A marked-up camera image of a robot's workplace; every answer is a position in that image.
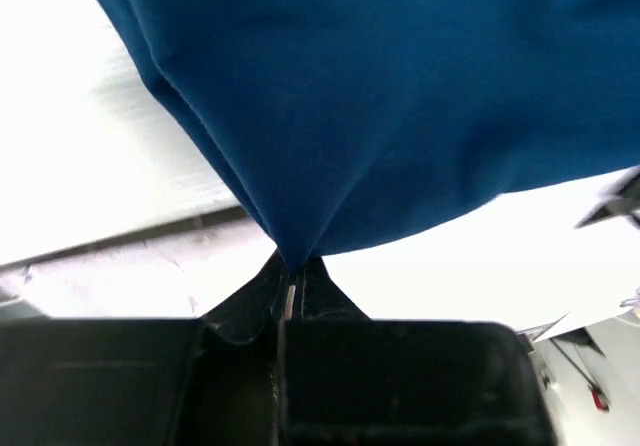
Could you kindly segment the blue t shirt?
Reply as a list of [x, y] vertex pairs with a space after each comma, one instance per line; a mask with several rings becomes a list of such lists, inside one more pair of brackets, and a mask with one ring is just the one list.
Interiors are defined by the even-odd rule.
[[639, 161], [639, 0], [97, 0], [292, 269]]

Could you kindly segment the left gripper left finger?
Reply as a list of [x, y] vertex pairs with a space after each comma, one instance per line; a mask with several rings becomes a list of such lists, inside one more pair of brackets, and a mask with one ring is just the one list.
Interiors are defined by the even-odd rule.
[[275, 323], [287, 270], [198, 318], [1, 325], [5, 445], [272, 445]]

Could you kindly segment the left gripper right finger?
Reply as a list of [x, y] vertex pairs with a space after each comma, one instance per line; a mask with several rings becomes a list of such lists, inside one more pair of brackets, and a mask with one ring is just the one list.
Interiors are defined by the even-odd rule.
[[527, 351], [496, 323], [373, 320], [321, 259], [279, 328], [283, 445], [554, 445]]

